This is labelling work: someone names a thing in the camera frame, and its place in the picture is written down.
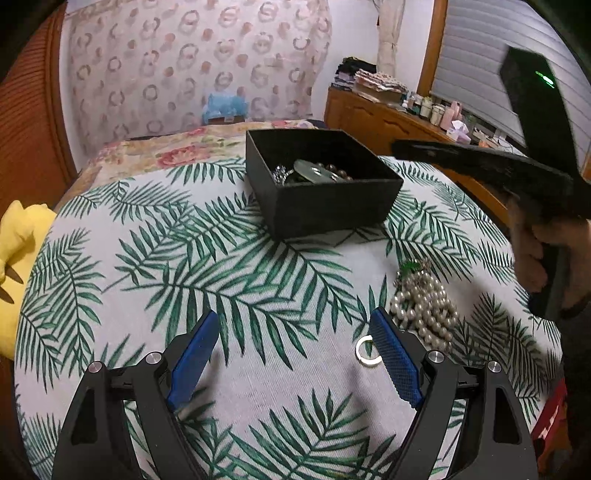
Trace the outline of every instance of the palm leaf tablecloth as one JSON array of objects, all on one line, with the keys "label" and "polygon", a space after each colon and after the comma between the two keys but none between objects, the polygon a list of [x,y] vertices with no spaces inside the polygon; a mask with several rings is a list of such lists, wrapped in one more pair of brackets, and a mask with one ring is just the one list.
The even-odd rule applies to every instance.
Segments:
[{"label": "palm leaf tablecloth", "polygon": [[[405,180],[384,228],[285,242],[269,237],[243,158],[121,180],[65,205],[17,340],[18,413],[36,473],[50,477],[92,360],[132,365],[212,308],[220,339],[180,413],[210,476],[379,478],[414,410],[353,347],[405,258],[430,258],[458,304],[453,359],[499,361],[531,428],[560,360],[556,328],[527,312],[509,244],[467,196],[430,166],[384,161]],[[450,464],[463,409],[454,405],[433,478]],[[145,476],[157,478],[134,403],[126,410]]]}]

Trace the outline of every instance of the human hand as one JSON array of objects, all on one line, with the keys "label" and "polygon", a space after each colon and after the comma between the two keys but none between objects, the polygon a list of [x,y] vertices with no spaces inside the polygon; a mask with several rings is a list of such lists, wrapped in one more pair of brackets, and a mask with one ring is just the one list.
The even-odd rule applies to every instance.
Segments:
[{"label": "human hand", "polygon": [[507,205],[515,276],[529,293],[542,290],[548,275],[540,263],[542,243],[570,248],[570,278],[562,308],[568,309],[591,292],[591,222],[585,219],[555,219],[529,227],[516,201]]}]

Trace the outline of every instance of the curtain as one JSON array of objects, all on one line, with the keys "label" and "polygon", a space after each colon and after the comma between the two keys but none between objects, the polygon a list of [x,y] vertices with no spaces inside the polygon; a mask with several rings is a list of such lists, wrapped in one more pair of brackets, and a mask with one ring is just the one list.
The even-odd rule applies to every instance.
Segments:
[{"label": "curtain", "polygon": [[69,81],[82,147],[202,124],[211,93],[249,117],[311,116],[328,0],[103,0],[74,13]]},{"label": "curtain", "polygon": [[379,9],[378,71],[396,77],[396,50],[406,0],[383,0]]}]

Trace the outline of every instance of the blue gripper pad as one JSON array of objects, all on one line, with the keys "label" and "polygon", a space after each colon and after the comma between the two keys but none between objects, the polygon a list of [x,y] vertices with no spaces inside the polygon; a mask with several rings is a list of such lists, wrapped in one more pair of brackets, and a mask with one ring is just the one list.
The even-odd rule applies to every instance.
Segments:
[{"label": "blue gripper pad", "polygon": [[396,326],[380,310],[375,309],[372,312],[369,334],[374,339],[398,395],[409,402],[412,408],[417,408],[423,403],[419,373],[392,328]]},{"label": "blue gripper pad", "polygon": [[220,333],[215,312],[210,312],[187,345],[171,374],[170,393],[166,398],[171,411],[176,411],[191,400],[195,385],[201,377]]}]

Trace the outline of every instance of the pearl necklace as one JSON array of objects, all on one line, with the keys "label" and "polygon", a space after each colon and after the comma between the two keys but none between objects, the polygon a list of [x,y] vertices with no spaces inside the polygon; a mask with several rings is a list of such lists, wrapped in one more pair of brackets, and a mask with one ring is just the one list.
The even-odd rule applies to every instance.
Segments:
[{"label": "pearl necklace", "polygon": [[459,314],[447,298],[445,287],[430,270],[428,260],[405,262],[394,283],[398,291],[388,310],[399,320],[400,329],[415,329],[427,346],[450,352]]}]

